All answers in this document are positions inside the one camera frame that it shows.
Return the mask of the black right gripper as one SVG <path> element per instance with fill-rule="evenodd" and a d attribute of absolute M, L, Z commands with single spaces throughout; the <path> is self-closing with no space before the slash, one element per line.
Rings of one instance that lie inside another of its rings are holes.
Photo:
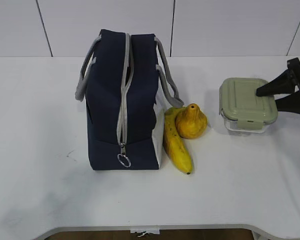
<path fill-rule="evenodd" d="M 279 94 L 290 94 L 275 100 L 279 112 L 289 112 L 300 115 L 300 60 L 293 58 L 287 61 L 287 68 L 271 82 L 259 87 L 256 96 L 266 97 Z"/>

